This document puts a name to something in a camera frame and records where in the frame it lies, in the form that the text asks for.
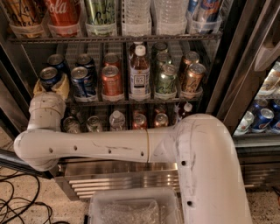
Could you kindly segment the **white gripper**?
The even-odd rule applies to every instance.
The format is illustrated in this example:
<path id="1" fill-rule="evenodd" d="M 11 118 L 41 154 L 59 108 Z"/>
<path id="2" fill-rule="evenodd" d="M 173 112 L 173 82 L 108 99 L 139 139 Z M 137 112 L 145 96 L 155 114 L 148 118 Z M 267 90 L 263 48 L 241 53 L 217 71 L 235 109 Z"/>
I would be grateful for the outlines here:
<path id="1" fill-rule="evenodd" d="M 52 87 L 52 91 L 43 93 L 44 88 L 40 80 L 37 80 L 33 89 L 33 95 L 35 96 L 32 98 L 29 107 L 28 130 L 60 131 L 60 122 L 66 110 L 64 101 L 68 98 L 70 92 L 69 79 L 66 74 L 61 76 L 61 80 Z"/>

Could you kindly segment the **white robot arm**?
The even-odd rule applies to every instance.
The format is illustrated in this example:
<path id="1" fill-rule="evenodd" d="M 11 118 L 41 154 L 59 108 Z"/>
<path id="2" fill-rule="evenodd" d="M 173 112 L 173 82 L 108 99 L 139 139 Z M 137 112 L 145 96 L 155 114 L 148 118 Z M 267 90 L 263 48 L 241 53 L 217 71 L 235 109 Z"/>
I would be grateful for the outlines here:
<path id="1" fill-rule="evenodd" d="M 174 126 L 100 133 L 65 133 L 69 79 L 50 89 L 36 83 L 26 131 L 14 151 L 30 167 L 51 170 L 65 157 L 174 163 L 185 224 L 253 224 L 234 141 L 225 125 L 206 114 Z"/>

